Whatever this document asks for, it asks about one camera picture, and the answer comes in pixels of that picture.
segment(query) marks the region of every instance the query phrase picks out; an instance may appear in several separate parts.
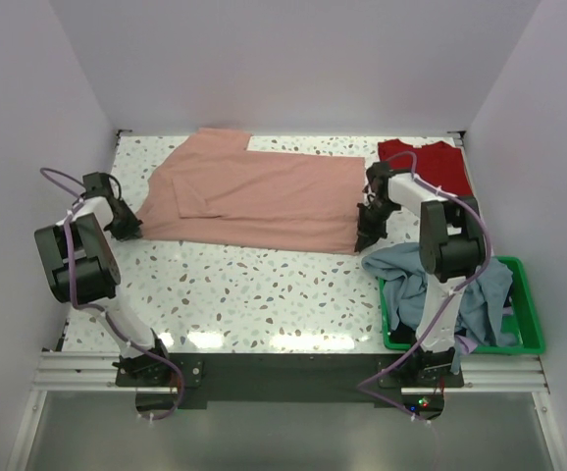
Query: terrazzo tabletop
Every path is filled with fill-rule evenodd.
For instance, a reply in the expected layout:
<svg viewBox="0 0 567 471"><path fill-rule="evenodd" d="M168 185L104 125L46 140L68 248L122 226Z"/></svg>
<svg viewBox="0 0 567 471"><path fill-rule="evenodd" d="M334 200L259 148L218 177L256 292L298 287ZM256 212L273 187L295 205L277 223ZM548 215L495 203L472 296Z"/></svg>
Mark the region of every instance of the terrazzo tabletop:
<svg viewBox="0 0 567 471"><path fill-rule="evenodd" d="M378 160L393 137L254 136L249 150ZM131 209L148 178L186 136L123 136L113 168ZM452 138L402 137L412 145ZM360 189L365 182L360 182ZM331 255L193 242L109 241L127 302L175 352L386 352L377 281L362 256L418 239L407 210L387 222L388 238L361 255ZM64 351L118 352L95 319L71 310Z"/></svg>

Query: green basket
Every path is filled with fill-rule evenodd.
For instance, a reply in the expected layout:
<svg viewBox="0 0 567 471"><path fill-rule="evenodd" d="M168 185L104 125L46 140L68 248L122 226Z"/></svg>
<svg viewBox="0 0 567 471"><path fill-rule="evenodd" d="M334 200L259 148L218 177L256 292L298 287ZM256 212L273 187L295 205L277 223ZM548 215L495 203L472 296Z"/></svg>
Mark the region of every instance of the green basket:
<svg viewBox="0 0 567 471"><path fill-rule="evenodd" d="M501 331L512 333L517 337L514 346L478 346L474 353L489 353L500 355L540 355L545 352L545 341L542 337L541 324L537 316L535 304L530 295L528 278L521 260L515 257L495 257L506 265L512 272L512 316L504 316ZM408 343L393 343L390 341L390 316L388 316L387 301L384 299L384 280L380 280L380 298L382 300L382 329L384 345L391 350L407 350Z"/></svg>

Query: clothing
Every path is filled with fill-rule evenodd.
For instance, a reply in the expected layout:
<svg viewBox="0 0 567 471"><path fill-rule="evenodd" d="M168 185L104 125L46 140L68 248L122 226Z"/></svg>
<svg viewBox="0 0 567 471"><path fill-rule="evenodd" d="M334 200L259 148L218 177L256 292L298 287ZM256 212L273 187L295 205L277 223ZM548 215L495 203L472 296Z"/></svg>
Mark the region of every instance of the clothing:
<svg viewBox="0 0 567 471"><path fill-rule="evenodd" d="M473 195L469 180L464 171L464 161L460 149L452 147L446 142L424 145L415 148L404 144L399 139L388 140L378 144L380 160L384 161L404 150L417 154L417 174L434 186L459 196ZM409 169L412 167L412 157L404 155L390 161L394 169Z"/></svg>
<svg viewBox="0 0 567 471"><path fill-rule="evenodd" d="M364 159L247 151L202 129L160 165L137 216L144 238L352 254Z"/></svg>
<svg viewBox="0 0 567 471"><path fill-rule="evenodd" d="M419 244L401 243L377 250L362 259L362 267L384 279L384 297L390 307L390 328L402 322L413 330L421 323L427 289L427 273L421 265ZM509 346L517 339L501 331L503 305L512 272L496 259L467 286L460 303L456 332L480 345Z"/></svg>

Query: black mounting plate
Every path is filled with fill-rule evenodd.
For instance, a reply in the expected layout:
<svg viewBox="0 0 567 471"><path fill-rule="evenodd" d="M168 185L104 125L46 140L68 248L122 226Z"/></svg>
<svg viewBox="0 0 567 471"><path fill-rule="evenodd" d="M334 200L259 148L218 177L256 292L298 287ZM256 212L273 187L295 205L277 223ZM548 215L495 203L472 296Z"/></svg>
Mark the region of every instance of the black mounting plate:
<svg viewBox="0 0 567 471"><path fill-rule="evenodd" d="M327 353L170 353L185 378L182 409L205 409L209 401L246 402L342 402L373 403L389 407L386 402L363 394L356 386L395 361L398 354L327 354ZM445 381L446 388L462 387L462 374ZM134 381L118 372L116 386L123 388L168 387ZM426 387L403 385L390 376L370 391L381 393L402 403L401 388ZM168 393L137 394L138 408L147 410L172 404Z"/></svg>

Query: pink cloth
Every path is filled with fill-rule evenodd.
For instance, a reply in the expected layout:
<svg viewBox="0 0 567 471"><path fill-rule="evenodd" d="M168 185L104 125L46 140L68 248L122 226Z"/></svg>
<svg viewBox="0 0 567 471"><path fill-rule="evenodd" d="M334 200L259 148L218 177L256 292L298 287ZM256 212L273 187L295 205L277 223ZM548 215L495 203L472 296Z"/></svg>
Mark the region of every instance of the pink cloth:
<svg viewBox="0 0 567 471"><path fill-rule="evenodd" d="M202 129L151 175L144 238L353 253L364 159L247 151L250 134Z"/></svg>

